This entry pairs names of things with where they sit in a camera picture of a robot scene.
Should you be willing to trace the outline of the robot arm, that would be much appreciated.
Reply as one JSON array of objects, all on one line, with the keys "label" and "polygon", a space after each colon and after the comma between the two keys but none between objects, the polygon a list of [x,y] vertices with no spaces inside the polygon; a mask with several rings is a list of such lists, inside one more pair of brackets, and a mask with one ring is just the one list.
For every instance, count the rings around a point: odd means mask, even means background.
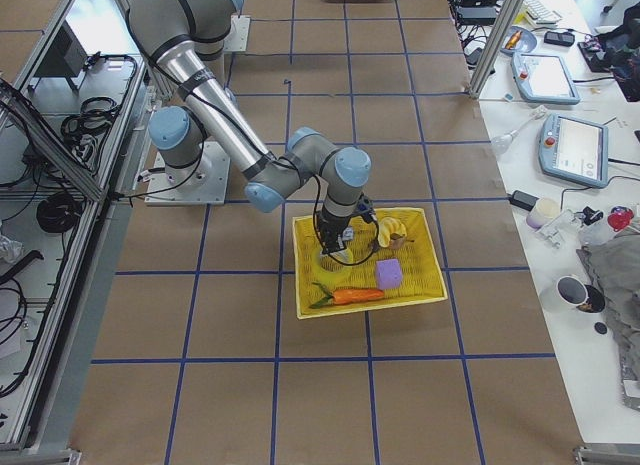
[{"label": "robot arm", "polygon": [[344,249],[343,232],[354,217],[367,223],[375,213],[363,187],[371,171],[369,155],[361,149],[338,147],[321,133],[298,129],[286,153],[276,157],[242,116],[230,95],[206,66],[208,55],[219,56],[231,31],[231,17],[243,0],[131,0],[126,13],[129,33],[149,65],[172,81],[183,107],[163,111],[152,130],[164,152],[185,153],[190,129],[201,126],[244,175],[245,195],[269,213],[310,179],[321,178],[326,196],[314,214],[314,228],[326,254]]}]

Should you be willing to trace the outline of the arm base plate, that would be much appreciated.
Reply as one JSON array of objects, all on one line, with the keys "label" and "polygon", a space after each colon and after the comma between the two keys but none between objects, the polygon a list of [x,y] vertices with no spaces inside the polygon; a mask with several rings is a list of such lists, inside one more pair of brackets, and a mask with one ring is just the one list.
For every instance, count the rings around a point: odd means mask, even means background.
[{"label": "arm base plate", "polygon": [[224,53],[245,53],[248,47],[251,17],[232,15],[230,32],[224,40]]},{"label": "arm base plate", "polygon": [[204,142],[204,153],[193,166],[174,169],[165,165],[159,151],[155,167],[163,171],[148,181],[144,200],[151,206],[223,205],[226,199],[230,160],[216,141]]}]

